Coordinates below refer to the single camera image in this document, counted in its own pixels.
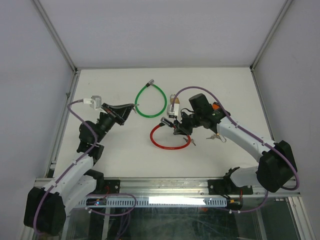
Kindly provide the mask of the red cable lock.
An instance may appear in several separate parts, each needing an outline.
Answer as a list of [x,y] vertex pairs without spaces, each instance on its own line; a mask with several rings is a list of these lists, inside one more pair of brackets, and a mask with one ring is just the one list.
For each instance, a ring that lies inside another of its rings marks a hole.
[[151,143],[156,146],[157,148],[159,149],[162,149],[162,150],[170,150],[170,151],[176,151],[176,150],[182,150],[182,149],[185,149],[187,148],[191,143],[189,142],[185,142],[185,144],[183,145],[180,145],[180,146],[166,146],[166,145],[162,145],[162,144],[159,144],[155,138],[154,138],[154,134],[157,130],[159,130],[160,128],[164,127],[164,126],[167,126],[169,128],[172,128],[172,129],[175,129],[175,126],[173,124],[172,121],[170,121],[169,119],[167,119],[166,117],[162,117],[161,120],[160,120],[160,123],[157,124],[151,131],[150,131],[150,134],[149,134],[149,139],[151,141]]

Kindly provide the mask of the green lock keys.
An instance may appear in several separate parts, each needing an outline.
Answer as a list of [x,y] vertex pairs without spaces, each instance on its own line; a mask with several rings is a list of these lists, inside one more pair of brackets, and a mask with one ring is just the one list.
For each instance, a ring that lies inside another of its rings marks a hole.
[[195,141],[192,138],[183,138],[187,143],[193,144],[194,146],[196,146]]

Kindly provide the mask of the small padlock key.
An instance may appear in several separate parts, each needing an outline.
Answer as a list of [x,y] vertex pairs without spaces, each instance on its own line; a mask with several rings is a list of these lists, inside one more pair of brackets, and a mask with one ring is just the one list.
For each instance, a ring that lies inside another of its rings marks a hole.
[[207,137],[206,139],[208,140],[214,140],[214,139],[217,139],[218,137],[214,134],[214,135],[211,135],[210,137]]

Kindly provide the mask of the orange black padlock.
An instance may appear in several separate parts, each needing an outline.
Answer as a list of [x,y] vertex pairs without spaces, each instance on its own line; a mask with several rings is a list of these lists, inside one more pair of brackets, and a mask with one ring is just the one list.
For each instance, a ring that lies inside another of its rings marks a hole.
[[216,111],[216,110],[220,109],[221,106],[220,106],[217,102],[214,102],[214,103],[212,104],[212,108],[213,108],[214,111]]

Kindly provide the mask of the small brass padlock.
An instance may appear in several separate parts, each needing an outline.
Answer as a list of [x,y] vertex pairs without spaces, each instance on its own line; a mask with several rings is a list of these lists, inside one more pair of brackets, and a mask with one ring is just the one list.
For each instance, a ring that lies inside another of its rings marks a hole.
[[221,140],[223,143],[225,143],[225,142],[227,141],[227,139],[226,139],[223,135],[221,135],[221,134],[219,134],[219,133],[217,133],[216,136],[217,136],[217,138],[218,138],[219,140]]

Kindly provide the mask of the large brass padlock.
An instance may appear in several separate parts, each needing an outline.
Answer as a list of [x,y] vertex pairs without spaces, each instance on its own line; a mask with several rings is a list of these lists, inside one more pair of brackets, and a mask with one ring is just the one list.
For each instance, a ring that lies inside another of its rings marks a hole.
[[170,95],[170,104],[171,105],[180,104],[180,100],[175,94]]

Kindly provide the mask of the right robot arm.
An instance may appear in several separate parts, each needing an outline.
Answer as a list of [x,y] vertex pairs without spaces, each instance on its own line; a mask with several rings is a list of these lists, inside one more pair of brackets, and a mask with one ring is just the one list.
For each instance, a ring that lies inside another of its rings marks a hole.
[[181,119],[173,122],[174,135],[190,136],[195,128],[203,127],[216,138],[231,140],[258,163],[254,167],[230,168],[217,191],[234,194],[241,187],[257,185],[275,193],[284,189],[298,171],[292,148],[286,141],[275,142],[246,130],[219,103],[210,104],[202,93],[191,97],[189,103],[191,112],[181,112]]

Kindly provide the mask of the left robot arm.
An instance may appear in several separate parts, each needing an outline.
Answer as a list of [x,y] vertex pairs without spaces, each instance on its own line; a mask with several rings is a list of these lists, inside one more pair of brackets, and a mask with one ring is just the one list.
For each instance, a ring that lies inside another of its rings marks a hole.
[[83,120],[79,126],[79,145],[70,165],[42,187],[33,187],[26,200],[23,224],[38,234],[56,236],[63,229],[67,215],[90,193],[100,194],[105,188],[103,173],[93,170],[101,158],[104,146],[101,140],[118,124],[124,125],[135,104],[109,105],[92,99],[80,99],[99,112],[96,122]]

